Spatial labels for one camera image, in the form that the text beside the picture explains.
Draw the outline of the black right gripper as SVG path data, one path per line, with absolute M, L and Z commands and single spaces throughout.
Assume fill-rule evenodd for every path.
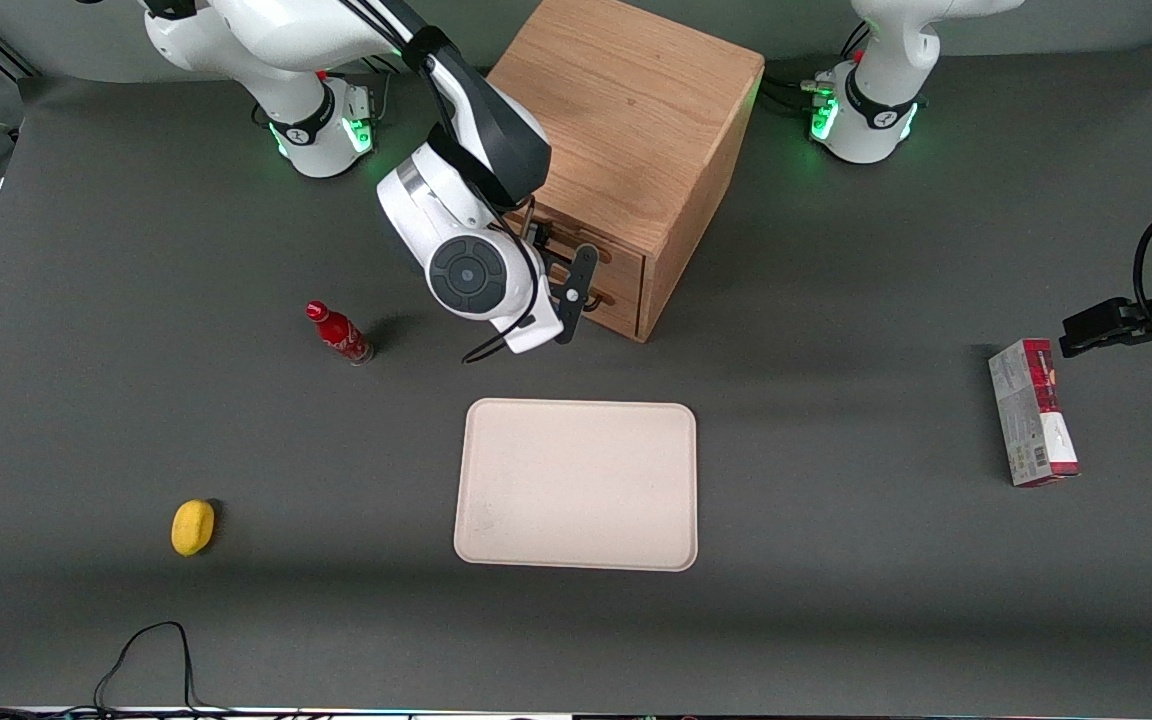
M 558 252 L 550 251 L 553 236 L 552 222 L 536 222 L 536 199 L 526 199 L 524 222 L 522 222 L 522 252 L 526 278 L 535 287 L 536 300 L 576 301 L 577 290 L 570 286 L 571 262 Z

